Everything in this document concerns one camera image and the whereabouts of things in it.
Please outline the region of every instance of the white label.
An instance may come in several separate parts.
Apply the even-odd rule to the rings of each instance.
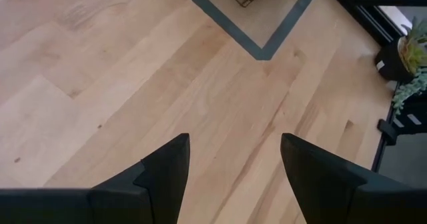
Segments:
[[[397,120],[396,118],[394,119],[394,124],[396,124],[398,127],[402,128],[405,127],[399,120]]]
[[[396,90],[397,86],[398,86],[398,82],[397,81],[389,81],[386,84],[386,87],[389,88],[392,91]]]
[[[411,119],[411,121],[415,124],[415,125],[421,125],[421,121],[418,120],[418,118],[416,118],[413,114],[409,114],[408,118]]]
[[[382,61],[380,61],[377,65],[376,65],[376,68],[377,68],[377,70],[380,70],[381,68],[383,68],[385,66],[385,64],[382,62]]]

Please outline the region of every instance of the wooden floor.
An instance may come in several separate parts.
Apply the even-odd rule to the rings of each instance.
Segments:
[[[188,132],[179,223],[303,223],[280,135],[369,167],[390,106],[379,47],[335,0],[271,61],[190,0],[0,0],[0,17],[2,187],[90,187]]]
[[[264,47],[298,0],[256,0],[255,5],[246,8],[236,0],[210,1],[252,41]],[[303,2],[309,0],[301,1],[298,9],[302,9]]]

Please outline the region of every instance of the black plant pot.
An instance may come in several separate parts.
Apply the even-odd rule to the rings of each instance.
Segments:
[[[375,57],[375,65],[380,75],[389,81],[400,81],[408,83],[413,80],[414,75],[409,72],[399,55],[399,39],[381,48]]]

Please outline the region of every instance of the wood grain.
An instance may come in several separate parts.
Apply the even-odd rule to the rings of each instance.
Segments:
[[[190,0],[0,0],[0,15],[0,187],[91,187],[187,132],[179,223],[304,223],[282,133],[372,164],[392,93],[335,0],[313,0],[271,61]]]

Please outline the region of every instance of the dark gray floor stripe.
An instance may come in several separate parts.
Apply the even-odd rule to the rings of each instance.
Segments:
[[[288,36],[289,32],[292,30],[312,0],[298,0],[263,48],[259,47],[254,41],[252,41],[250,37],[248,37],[226,15],[224,15],[211,1],[192,1],[207,15],[209,15],[222,29],[224,29],[228,35],[233,37],[233,39],[237,41],[250,55],[257,60],[267,61],[270,60],[274,53],[279,49],[280,45]]]
[[[298,0],[295,3],[285,19],[267,41],[266,45],[262,48],[262,56],[265,60],[270,60],[274,56],[274,53],[276,53],[280,45],[285,41],[285,38],[291,32],[292,28],[294,28],[311,2],[312,0]]]

